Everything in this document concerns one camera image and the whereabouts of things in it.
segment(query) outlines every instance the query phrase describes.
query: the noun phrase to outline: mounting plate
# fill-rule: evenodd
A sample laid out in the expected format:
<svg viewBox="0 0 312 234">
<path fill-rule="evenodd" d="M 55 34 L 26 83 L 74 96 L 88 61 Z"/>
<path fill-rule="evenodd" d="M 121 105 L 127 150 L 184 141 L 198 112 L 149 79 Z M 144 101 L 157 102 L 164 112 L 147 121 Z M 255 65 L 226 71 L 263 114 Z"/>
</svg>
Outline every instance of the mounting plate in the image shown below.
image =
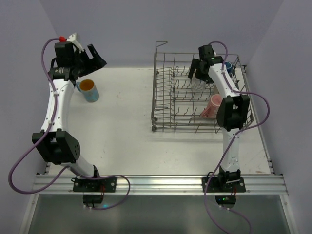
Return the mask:
<svg viewBox="0 0 312 234">
<path fill-rule="evenodd" d="M 72 178 L 71 181 L 74 183 L 73 192 L 100 193 L 102 192 L 101 186 L 104 186 L 105 193 L 114 193 L 116 191 L 116 177 L 101 180 Z"/>
<path fill-rule="evenodd" d="M 203 177 L 201 179 L 201 186 L 203 188 L 203 192 L 205 192 L 205 187 L 207 185 L 209 177 Z M 209 183 L 207 188 L 208 193 L 232 193 L 236 188 L 237 193 L 244 193 L 246 191 L 244 179 L 241 177 L 240 181 L 228 183 L 224 185 L 220 185 L 218 177 L 213 177 Z"/>
</svg>

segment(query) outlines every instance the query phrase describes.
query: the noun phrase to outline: dish rack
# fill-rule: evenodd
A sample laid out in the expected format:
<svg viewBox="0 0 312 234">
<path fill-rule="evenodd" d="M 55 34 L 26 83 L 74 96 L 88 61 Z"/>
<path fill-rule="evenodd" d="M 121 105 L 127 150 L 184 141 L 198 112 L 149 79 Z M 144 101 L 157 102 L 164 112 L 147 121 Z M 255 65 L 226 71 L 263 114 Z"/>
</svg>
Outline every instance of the dish rack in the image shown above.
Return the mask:
<svg viewBox="0 0 312 234">
<path fill-rule="evenodd" d="M 199 59 L 197 53 L 158 52 L 157 48 L 167 44 L 157 41 L 154 54 L 152 131 L 162 132 L 222 132 L 216 118 L 202 118 L 200 113 L 207 107 L 211 95 L 215 94 L 215 84 L 204 84 L 195 88 L 188 78 L 192 59 Z M 229 54 L 227 61 L 233 64 L 233 82 L 240 91 L 245 91 L 244 81 L 237 79 L 242 74 L 238 55 Z M 244 127 L 249 126 L 254 117 L 249 107 Z"/>
</svg>

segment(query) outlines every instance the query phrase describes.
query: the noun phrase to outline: pink mug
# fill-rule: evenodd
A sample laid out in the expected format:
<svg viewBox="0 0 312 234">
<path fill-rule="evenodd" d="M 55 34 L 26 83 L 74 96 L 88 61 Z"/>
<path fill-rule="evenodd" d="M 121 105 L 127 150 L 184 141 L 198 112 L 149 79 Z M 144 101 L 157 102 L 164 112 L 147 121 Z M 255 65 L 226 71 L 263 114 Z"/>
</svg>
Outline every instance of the pink mug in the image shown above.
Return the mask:
<svg viewBox="0 0 312 234">
<path fill-rule="evenodd" d="M 207 104 L 207 107 L 205 108 L 205 110 L 203 110 L 200 116 L 204 118 L 216 118 L 216 113 L 219 110 L 221 102 L 222 96 L 220 94 L 212 95 Z"/>
</svg>

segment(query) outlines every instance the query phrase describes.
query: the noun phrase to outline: white table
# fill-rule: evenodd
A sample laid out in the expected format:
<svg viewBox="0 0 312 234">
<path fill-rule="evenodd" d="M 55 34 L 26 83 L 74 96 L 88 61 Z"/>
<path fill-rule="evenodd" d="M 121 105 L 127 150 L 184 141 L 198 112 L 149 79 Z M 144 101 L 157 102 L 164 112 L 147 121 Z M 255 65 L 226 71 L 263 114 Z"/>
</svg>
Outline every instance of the white table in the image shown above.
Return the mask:
<svg viewBox="0 0 312 234">
<path fill-rule="evenodd" d="M 222 133 L 152 132 L 152 68 L 103 68 L 84 78 L 100 98 L 88 103 L 75 89 L 69 133 L 100 174 L 204 175 L 219 162 Z M 242 174 L 270 173 L 257 128 L 242 133 L 239 147 Z M 59 171 L 51 165 L 49 174 Z"/>
</svg>

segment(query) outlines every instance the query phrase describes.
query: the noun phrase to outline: robotic arm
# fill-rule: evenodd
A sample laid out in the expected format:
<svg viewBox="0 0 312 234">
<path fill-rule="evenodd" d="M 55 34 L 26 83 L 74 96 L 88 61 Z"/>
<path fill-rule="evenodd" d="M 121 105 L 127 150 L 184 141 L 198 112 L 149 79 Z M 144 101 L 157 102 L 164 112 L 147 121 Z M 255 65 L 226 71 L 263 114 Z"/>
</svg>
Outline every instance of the robotic arm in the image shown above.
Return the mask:
<svg viewBox="0 0 312 234">
<path fill-rule="evenodd" d="M 223 151 L 225 151 L 234 134 L 246 122 L 250 100 L 248 95 L 232 91 L 238 91 L 238 89 L 227 70 L 222 70 L 223 58 L 216 56 L 211 45 L 199 47 L 199 58 L 193 59 L 189 78 L 196 77 L 208 83 L 214 82 L 223 98 L 216 118 L 218 125 L 222 127 Z M 217 187 L 220 192 L 227 192 L 227 190 L 231 192 L 235 184 L 242 182 L 238 162 L 239 134 L 236 138 L 220 165 L 217 179 L 211 183 L 211 187 Z"/>
<path fill-rule="evenodd" d="M 98 177 L 96 167 L 80 155 L 79 142 L 68 132 L 69 103 L 79 77 L 90 74 L 107 63 L 92 44 L 88 48 L 93 56 L 90 59 L 75 33 L 61 42 L 55 43 L 56 57 L 52 60 L 49 75 L 55 85 L 58 105 L 52 127 L 46 138 L 37 146 L 37 150 L 46 162 L 69 166 L 75 174 L 85 177 Z M 45 121 L 39 133 L 33 133 L 32 142 L 36 143 L 47 131 L 54 110 L 54 95 L 50 84 L 50 97 Z"/>
</svg>

